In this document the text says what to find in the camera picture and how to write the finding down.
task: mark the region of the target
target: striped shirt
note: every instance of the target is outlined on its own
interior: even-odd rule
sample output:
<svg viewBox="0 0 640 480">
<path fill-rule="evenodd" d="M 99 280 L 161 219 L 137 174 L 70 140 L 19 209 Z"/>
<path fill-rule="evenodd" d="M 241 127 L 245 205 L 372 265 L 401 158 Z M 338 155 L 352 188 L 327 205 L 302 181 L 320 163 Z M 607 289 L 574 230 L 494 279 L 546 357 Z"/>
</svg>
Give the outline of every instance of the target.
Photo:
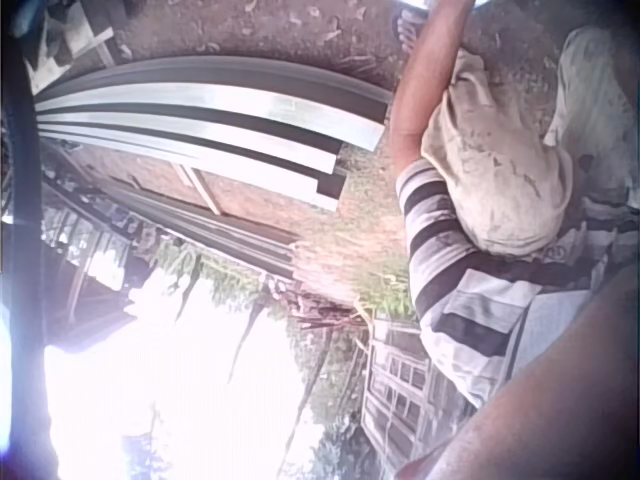
<svg viewBox="0 0 640 480">
<path fill-rule="evenodd" d="M 469 241 L 443 177 L 427 160 L 400 175 L 397 193 L 422 341 L 434 364 L 476 407 L 494 393 L 511 333 L 534 299 L 595 291 L 605 274 L 637 255 L 638 212 L 626 205 L 584 198 L 581 216 L 565 220 L 555 243 L 509 259 Z"/>
</svg>

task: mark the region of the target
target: metal frame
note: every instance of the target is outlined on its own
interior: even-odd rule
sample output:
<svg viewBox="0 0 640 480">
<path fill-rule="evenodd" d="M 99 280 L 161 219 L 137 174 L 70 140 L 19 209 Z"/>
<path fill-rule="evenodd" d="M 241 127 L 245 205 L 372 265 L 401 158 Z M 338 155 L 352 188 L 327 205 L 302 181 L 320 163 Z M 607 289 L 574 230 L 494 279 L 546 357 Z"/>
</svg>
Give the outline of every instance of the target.
<svg viewBox="0 0 640 480">
<path fill-rule="evenodd" d="M 100 187 L 116 203 L 128 208 L 151 223 L 188 238 L 222 256 L 262 272 L 268 272 L 285 280 L 293 279 L 292 249 L 284 245 L 261 240 L 256 236 L 225 232 L 212 227 L 209 218 L 189 214 L 172 206 L 161 198 L 149 200 L 127 192 L 116 182 L 102 182 Z"/>
<path fill-rule="evenodd" d="M 186 204 L 173 198 L 163 197 L 151 191 L 137 190 L 119 181 L 101 180 L 99 186 L 105 191 L 113 192 L 118 197 L 126 195 L 133 199 L 147 202 L 150 205 L 162 206 L 197 222 L 202 222 L 210 229 L 222 229 L 243 237 L 255 238 L 260 242 L 272 245 L 273 248 L 290 249 L 290 246 L 295 242 L 293 235 L 281 232 L 273 227 L 257 225 L 232 217 L 213 217 L 207 215 L 200 207 Z"/>
<path fill-rule="evenodd" d="M 232 245 L 228 242 L 221 242 L 215 238 L 209 230 L 195 227 L 185 221 L 177 221 L 174 217 L 169 217 L 164 214 L 164 212 L 154 212 L 150 208 L 141 208 L 140 205 L 133 202 L 122 201 L 122 199 L 117 199 L 117 201 L 122 202 L 122 204 L 133 213 L 148 222 L 161 225 L 164 229 L 180 238 L 188 239 L 207 249 L 214 250 L 217 255 L 221 255 L 254 270 L 270 273 L 283 280 L 288 281 L 293 279 L 293 266 L 286 261 L 273 259 L 272 257 L 256 253 L 249 249 L 240 249 L 237 245 Z"/>
<path fill-rule="evenodd" d="M 132 127 L 178 133 L 222 144 L 247 148 L 290 162 L 332 173 L 340 142 L 320 135 L 300 135 L 298 129 L 287 125 L 265 122 L 242 115 L 212 112 L 197 108 L 175 108 L 170 106 L 136 106 L 134 111 L 74 111 L 67 113 L 45 113 L 38 115 L 40 127 L 49 124 L 99 124 L 102 127 Z"/>
</svg>

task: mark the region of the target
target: window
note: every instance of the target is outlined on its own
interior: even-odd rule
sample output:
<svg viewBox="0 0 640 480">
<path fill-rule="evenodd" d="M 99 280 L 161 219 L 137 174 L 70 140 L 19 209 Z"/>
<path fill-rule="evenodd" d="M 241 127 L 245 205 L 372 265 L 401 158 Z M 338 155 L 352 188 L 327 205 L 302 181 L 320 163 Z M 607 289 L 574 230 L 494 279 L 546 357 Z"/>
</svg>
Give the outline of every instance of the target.
<svg viewBox="0 0 640 480">
<path fill-rule="evenodd" d="M 402 380 L 404 383 L 411 382 L 411 365 L 403 363 L 400 366 L 400 380 Z"/>
<path fill-rule="evenodd" d="M 424 389 L 425 384 L 427 383 L 427 378 L 424 371 L 419 368 L 413 369 L 413 374 L 411 376 L 411 385 L 420 390 Z"/>
<path fill-rule="evenodd" d="M 421 412 L 422 412 L 422 409 L 420 408 L 420 405 L 413 402 L 409 402 L 409 408 L 407 409 L 406 418 L 413 427 L 418 426 L 418 421 L 420 420 Z"/>
<path fill-rule="evenodd" d="M 395 391 L 393 390 L 393 388 L 387 386 L 387 393 L 385 394 L 385 398 L 387 400 L 387 403 L 389 404 L 389 406 L 393 405 L 393 394 L 395 393 Z"/>
<path fill-rule="evenodd" d="M 407 397 L 405 397 L 404 395 L 402 395 L 401 393 L 398 393 L 396 395 L 396 413 L 398 415 L 400 415 L 401 417 L 405 416 L 405 411 L 407 409 Z"/>
<path fill-rule="evenodd" d="M 398 376 L 398 363 L 399 362 L 397 358 L 391 359 L 391 365 L 389 366 L 389 373 L 394 377 Z"/>
</svg>

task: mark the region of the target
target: wooden post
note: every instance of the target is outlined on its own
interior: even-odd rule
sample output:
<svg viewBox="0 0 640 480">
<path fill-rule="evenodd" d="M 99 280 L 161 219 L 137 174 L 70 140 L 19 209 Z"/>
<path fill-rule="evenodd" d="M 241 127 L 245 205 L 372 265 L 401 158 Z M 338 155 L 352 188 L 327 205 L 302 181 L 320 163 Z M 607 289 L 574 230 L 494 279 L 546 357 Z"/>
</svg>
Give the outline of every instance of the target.
<svg viewBox="0 0 640 480">
<path fill-rule="evenodd" d="M 222 208 L 220 208 L 220 204 L 217 202 L 216 198 L 213 196 L 213 192 L 207 185 L 207 181 L 202 176 L 202 172 L 200 170 L 194 170 L 191 167 L 187 167 L 185 165 L 182 166 L 185 173 L 189 177 L 189 180 L 193 183 L 193 186 L 196 187 L 198 193 L 207 204 L 207 206 L 211 209 L 214 215 L 222 215 Z"/>
</svg>

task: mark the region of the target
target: man's arm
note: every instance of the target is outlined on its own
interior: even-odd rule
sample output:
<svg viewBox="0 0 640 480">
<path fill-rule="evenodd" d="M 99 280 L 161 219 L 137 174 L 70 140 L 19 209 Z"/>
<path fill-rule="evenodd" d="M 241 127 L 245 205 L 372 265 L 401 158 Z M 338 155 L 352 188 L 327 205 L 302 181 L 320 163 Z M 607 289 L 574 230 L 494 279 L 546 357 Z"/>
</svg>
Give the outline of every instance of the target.
<svg viewBox="0 0 640 480">
<path fill-rule="evenodd" d="M 475 0 L 439 0 L 409 59 L 391 110 L 396 177 L 420 158 L 429 120 L 451 82 L 462 32 Z"/>
</svg>

